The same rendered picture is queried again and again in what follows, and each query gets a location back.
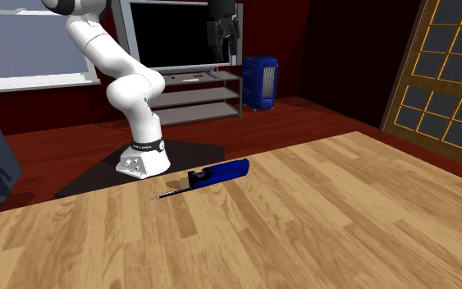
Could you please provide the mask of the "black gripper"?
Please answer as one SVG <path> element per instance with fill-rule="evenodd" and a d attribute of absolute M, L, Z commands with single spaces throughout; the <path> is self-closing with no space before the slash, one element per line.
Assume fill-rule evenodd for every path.
<path fill-rule="evenodd" d="M 236 0 L 208 0 L 208 14 L 211 18 L 206 23 L 207 42 L 215 55 L 222 55 L 224 30 L 221 21 L 230 21 L 226 26 L 226 37 L 230 55 L 237 54 L 237 40 L 240 38 L 239 21 L 233 16 L 236 14 Z"/>

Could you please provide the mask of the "flat screen television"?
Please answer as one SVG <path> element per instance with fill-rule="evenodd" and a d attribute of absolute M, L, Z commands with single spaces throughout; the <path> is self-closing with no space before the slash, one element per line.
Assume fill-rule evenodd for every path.
<path fill-rule="evenodd" d="M 162 74 L 212 70 L 242 64 L 244 5 L 236 1 L 240 38 L 237 54 L 230 55 L 226 26 L 222 55 L 208 46 L 208 0 L 112 0 L 118 43 L 134 59 Z"/>

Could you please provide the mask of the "blue space heater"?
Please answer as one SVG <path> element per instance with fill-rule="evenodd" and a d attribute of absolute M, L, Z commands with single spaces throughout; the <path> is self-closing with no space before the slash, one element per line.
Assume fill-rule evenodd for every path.
<path fill-rule="evenodd" d="M 274 57 L 245 57 L 242 62 L 242 100 L 254 111 L 273 109 L 278 62 Z"/>

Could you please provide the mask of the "grey television shelf stand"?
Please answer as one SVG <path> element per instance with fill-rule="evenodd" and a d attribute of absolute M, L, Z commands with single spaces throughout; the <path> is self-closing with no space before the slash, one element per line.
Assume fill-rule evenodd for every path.
<path fill-rule="evenodd" d="M 242 79 L 229 71 L 204 71 L 164 76 L 166 86 L 196 85 L 222 82 L 222 87 L 191 89 L 162 93 L 150 107 L 164 126 L 203 121 L 220 117 L 242 117 L 242 93 L 226 87 L 226 83 Z"/>

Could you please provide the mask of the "dark robot stand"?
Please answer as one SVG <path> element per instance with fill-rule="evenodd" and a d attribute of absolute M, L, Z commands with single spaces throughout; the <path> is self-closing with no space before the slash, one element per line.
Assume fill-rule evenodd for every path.
<path fill-rule="evenodd" d="M 138 181 L 138 178 L 116 171 L 119 158 L 128 147 L 129 145 L 125 144 L 108 155 L 100 163 L 60 189 L 54 197 L 60 199 Z M 225 147 L 220 145 L 166 140 L 166 151 L 171 166 L 165 171 L 165 174 L 208 166 L 225 160 Z"/>

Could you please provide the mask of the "blue stick lighter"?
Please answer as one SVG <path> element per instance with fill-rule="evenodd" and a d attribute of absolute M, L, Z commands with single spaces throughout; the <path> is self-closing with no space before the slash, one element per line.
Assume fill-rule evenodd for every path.
<path fill-rule="evenodd" d="M 186 191 L 196 190 L 202 187 L 211 186 L 224 181 L 229 181 L 239 177 L 244 177 L 249 171 L 249 160 L 247 158 L 220 163 L 209 167 L 204 167 L 200 172 L 189 171 L 187 178 L 189 186 L 184 189 L 163 193 L 154 196 L 154 200 L 177 195 Z"/>

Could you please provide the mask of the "white framed window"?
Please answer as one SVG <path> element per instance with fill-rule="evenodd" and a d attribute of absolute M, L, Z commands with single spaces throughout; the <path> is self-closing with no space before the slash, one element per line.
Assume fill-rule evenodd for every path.
<path fill-rule="evenodd" d="M 66 20 L 41 0 L 0 0 L 0 92 L 100 83 Z"/>

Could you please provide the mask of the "wooden door with glass panes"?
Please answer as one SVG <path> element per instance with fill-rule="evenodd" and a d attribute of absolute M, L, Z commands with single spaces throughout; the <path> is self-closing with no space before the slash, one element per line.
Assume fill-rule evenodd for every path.
<path fill-rule="evenodd" d="M 382 130 L 462 163 L 462 0 L 422 0 Z"/>

